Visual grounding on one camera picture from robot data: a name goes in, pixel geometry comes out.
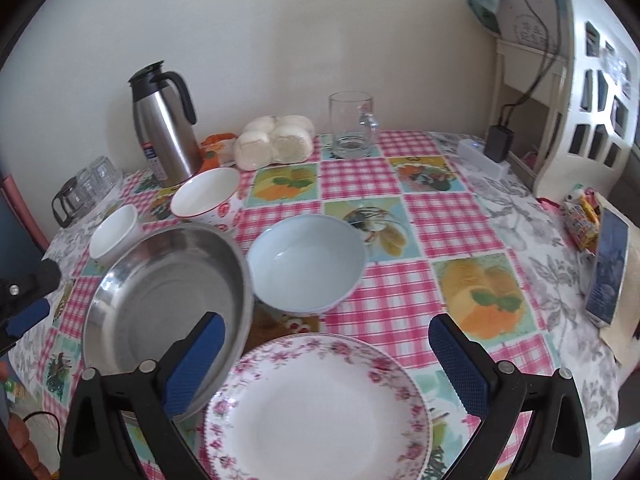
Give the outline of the teal cloth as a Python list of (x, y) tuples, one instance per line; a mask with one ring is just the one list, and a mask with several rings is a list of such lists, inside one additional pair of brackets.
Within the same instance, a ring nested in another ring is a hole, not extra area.
[(500, 36), (500, 28), (497, 20), (497, 12), (500, 0), (466, 0), (469, 8), (488, 32)]

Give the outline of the floral rimmed white plate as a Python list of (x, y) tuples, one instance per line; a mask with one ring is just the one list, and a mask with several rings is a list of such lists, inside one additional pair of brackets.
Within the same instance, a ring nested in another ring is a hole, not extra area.
[(221, 479), (419, 479), (432, 449), (410, 375), (338, 335), (286, 336), (248, 352), (210, 400), (204, 429)]

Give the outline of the small white cup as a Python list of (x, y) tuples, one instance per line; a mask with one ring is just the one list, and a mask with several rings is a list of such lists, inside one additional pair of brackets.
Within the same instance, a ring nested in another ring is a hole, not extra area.
[(137, 208), (127, 204), (108, 216), (94, 231), (89, 256), (108, 268), (133, 248), (144, 235)]

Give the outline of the stainless steel round pan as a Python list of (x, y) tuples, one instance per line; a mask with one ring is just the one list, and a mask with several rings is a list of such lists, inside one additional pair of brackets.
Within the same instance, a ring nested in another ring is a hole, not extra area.
[(181, 422), (226, 380), (244, 350), (253, 310), (250, 271), (233, 237), (211, 226), (177, 224), (140, 240), (106, 271), (87, 310), (82, 358), (103, 375), (131, 372), (159, 360), (204, 314), (215, 313), (218, 352), (198, 358), (205, 375), (175, 412)]

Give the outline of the bag of white buns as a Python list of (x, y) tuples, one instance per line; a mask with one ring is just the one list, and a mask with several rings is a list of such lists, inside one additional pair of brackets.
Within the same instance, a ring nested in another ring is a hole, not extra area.
[(254, 171), (306, 162), (314, 152), (316, 127), (300, 115), (262, 116), (249, 122), (233, 144), (235, 166)]

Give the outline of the pink chair back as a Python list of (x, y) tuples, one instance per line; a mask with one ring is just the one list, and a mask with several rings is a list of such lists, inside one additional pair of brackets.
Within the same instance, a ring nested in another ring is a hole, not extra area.
[(40, 230), (40, 227), (28, 209), (20, 190), (15, 183), (14, 177), (10, 174), (1, 177), (1, 193), (9, 203), (9, 207), (15, 214), (17, 220), (21, 223), (21, 226), (28, 232), (34, 243), (43, 252), (45, 252), (48, 249), (50, 242)]

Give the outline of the white cutout shelf unit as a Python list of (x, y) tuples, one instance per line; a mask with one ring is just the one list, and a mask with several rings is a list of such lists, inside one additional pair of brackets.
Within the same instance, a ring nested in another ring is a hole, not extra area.
[(603, 0), (566, 0), (567, 57), (498, 36), (495, 89), (526, 94), (547, 110), (526, 127), (511, 160), (538, 198), (559, 203), (576, 184), (611, 192), (634, 148), (639, 50)]

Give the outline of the white round tray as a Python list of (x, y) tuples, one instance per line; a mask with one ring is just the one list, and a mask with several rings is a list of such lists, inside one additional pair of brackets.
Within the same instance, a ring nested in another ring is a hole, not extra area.
[(82, 222), (102, 214), (117, 200), (124, 174), (116, 170), (103, 180), (93, 171), (81, 171), (81, 176), (68, 180), (52, 200), (52, 212), (62, 229), (80, 226)]

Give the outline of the colourful snack package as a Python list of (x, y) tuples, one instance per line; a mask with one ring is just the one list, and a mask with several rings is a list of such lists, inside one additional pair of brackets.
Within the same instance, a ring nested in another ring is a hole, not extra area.
[(577, 248), (594, 254), (600, 232), (599, 205), (592, 188), (576, 184), (561, 205), (564, 228)]

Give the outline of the light blue bowl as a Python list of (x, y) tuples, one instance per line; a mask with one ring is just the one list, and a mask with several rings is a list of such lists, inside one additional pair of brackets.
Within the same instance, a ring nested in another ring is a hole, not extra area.
[(321, 314), (343, 302), (366, 270), (357, 230), (325, 214), (284, 219), (260, 234), (246, 254), (256, 297), (289, 315)]

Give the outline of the orange snack packet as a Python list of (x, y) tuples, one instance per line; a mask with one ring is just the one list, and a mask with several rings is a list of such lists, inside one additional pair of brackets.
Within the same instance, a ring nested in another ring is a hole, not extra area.
[(234, 165), (233, 145), (238, 137), (231, 132), (214, 133), (200, 143), (201, 170)]

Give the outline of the clear glass mug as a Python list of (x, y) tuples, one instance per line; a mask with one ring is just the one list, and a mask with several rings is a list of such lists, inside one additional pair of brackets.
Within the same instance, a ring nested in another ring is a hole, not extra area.
[(340, 159), (371, 154), (378, 136), (373, 114), (374, 99), (368, 92), (342, 91), (329, 96), (332, 153)]

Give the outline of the red patterned white bowl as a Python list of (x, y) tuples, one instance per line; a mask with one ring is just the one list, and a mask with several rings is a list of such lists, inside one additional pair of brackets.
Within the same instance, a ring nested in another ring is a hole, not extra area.
[(172, 196), (170, 211), (182, 221), (204, 223), (229, 233), (239, 225), (242, 216), (240, 187), (239, 170), (206, 170), (180, 186)]

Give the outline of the stainless steel thermos jug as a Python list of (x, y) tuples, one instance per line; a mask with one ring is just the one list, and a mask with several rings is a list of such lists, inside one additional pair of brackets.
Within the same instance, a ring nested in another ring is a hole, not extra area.
[(129, 79), (132, 117), (138, 142), (155, 179), (172, 188), (195, 176), (203, 157), (193, 126), (198, 121), (190, 91), (163, 61), (138, 70)]

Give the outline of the smartphone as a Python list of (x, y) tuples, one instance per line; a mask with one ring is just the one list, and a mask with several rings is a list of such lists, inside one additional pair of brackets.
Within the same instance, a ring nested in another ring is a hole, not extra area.
[(629, 226), (608, 208), (602, 210), (596, 260), (586, 311), (597, 326), (610, 326), (620, 303), (629, 245)]

